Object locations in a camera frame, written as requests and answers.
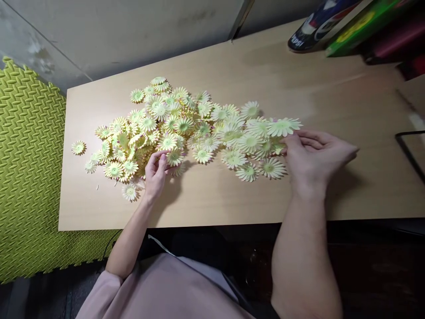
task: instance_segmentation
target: person's right hand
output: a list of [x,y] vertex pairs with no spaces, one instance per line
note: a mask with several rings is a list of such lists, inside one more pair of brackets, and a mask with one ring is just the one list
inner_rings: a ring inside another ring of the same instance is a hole
[[324,132],[300,130],[285,137],[285,156],[291,183],[296,191],[325,192],[332,176],[356,158],[359,150],[344,140]]

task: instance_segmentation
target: pink shirt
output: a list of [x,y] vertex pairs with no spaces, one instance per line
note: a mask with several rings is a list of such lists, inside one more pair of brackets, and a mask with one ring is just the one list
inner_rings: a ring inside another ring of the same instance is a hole
[[126,280],[101,273],[77,319],[249,318],[217,285],[169,255],[160,255],[142,273]]

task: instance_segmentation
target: black cable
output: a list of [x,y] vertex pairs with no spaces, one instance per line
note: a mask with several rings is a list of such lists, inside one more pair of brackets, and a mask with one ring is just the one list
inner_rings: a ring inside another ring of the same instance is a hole
[[106,247],[105,247],[105,252],[103,253],[103,258],[102,258],[102,260],[104,260],[105,259],[105,255],[106,255],[106,251],[108,250],[108,246],[109,246],[109,244],[111,243],[111,240],[112,239],[114,239],[114,237],[120,232],[120,231],[122,231],[122,230],[118,230],[112,237],[111,237],[111,239],[108,241],[108,244],[106,245]]

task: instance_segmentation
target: interlocking foam mat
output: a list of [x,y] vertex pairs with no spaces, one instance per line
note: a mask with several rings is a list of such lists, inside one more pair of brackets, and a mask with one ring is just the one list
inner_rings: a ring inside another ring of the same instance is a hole
[[66,99],[33,70],[3,62],[0,281],[7,283],[101,259],[116,231],[58,232]]

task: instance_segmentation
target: dark floor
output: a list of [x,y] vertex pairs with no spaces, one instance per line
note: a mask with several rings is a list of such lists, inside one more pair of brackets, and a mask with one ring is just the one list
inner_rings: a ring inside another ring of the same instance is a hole
[[[382,225],[328,223],[328,249],[345,318],[425,318],[424,237]],[[154,229],[149,233],[177,255],[222,269],[264,318],[272,318],[270,261],[279,227]],[[144,242],[141,258],[160,252]],[[208,256],[199,254],[205,246]],[[0,285],[0,319],[75,318],[105,263],[82,264]]]

